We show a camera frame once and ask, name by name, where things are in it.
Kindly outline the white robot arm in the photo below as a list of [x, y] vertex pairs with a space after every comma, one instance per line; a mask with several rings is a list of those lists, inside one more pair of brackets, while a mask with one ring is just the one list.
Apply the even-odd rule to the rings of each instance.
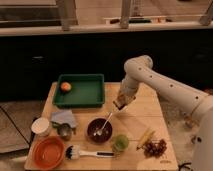
[[213, 95], [190, 87], [152, 70], [148, 55], [128, 59], [125, 77], [116, 98], [118, 109], [135, 99], [139, 84], [145, 83], [161, 96], [178, 105], [199, 124], [192, 159], [193, 171], [213, 171]]

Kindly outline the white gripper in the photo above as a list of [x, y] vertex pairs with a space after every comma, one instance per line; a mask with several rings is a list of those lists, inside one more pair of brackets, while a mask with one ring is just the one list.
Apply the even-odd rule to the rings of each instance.
[[117, 100], [119, 103], [131, 103], [136, 98], [139, 83], [130, 78], [124, 78], [121, 82]]

